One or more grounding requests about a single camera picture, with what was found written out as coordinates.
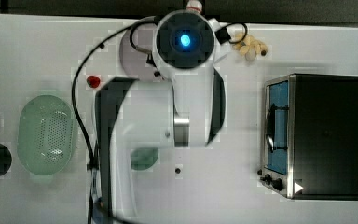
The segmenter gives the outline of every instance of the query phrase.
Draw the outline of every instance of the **green strainer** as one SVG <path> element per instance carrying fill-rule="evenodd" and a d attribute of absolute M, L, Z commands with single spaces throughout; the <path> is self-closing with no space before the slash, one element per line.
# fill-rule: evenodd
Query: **green strainer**
<path fill-rule="evenodd" d="M 52 95 L 31 100 L 20 116 L 17 153 L 35 175 L 53 175 L 71 158 L 77 126 L 71 108 Z"/>

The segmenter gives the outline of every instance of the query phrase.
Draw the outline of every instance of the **oven door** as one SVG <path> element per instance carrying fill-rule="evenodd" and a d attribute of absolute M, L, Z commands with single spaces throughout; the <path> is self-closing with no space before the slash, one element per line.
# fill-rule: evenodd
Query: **oven door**
<path fill-rule="evenodd" d="M 287 174 L 287 120 L 289 111 L 289 83 L 268 86 L 267 100 L 268 113 L 266 118 L 266 144 L 268 159 L 266 168 L 279 173 Z"/>

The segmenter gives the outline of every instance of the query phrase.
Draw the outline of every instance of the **beige toy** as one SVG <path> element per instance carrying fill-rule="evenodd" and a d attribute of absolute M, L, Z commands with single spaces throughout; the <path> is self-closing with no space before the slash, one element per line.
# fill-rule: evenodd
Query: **beige toy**
<path fill-rule="evenodd" d="M 243 37 L 243 33 L 235 35 L 236 39 Z M 255 39 L 252 35 L 247 35 L 240 43 L 234 45 L 234 49 L 240 51 L 240 55 L 244 55 L 246 60 L 253 61 L 259 54 L 266 56 L 269 52 L 269 48 L 265 43 Z"/>

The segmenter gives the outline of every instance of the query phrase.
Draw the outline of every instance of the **white table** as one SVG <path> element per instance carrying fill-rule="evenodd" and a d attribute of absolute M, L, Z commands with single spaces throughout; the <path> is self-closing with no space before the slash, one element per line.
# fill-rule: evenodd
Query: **white table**
<path fill-rule="evenodd" d="M 79 133 L 69 164 L 49 185 L 34 183 L 17 156 L 20 113 L 39 94 L 70 103 L 73 75 L 86 53 L 130 20 L 0 15 L 0 143 L 12 153 L 0 177 L 0 223 L 86 223 L 90 178 Z M 358 29 L 249 25 L 270 53 L 247 62 L 232 52 L 217 65 L 227 88 L 227 119 L 213 149 L 160 152 L 153 172 L 135 177 L 140 220 L 145 223 L 358 223 L 358 202 L 287 201 L 262 187 L 260 166 L 262 87 L 294 72 L 358 75 Z M 108 81 L 122 75 L 119 38 L 96 53 L 78 83 L 79 111 L 94 137 L 93 90 L 87 75 Z M 182 178 L 174 165 L 183 164 Z"/>

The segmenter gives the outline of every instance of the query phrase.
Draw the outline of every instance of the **toaster oven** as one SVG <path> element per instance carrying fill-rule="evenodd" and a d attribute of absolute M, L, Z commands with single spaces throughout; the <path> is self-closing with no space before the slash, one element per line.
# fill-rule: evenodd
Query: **toaster oven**
<path fill-rule="evenodd" d="M 265 84 L 264 186 L 289 199 L 358 200 L 358 77 Z"/>

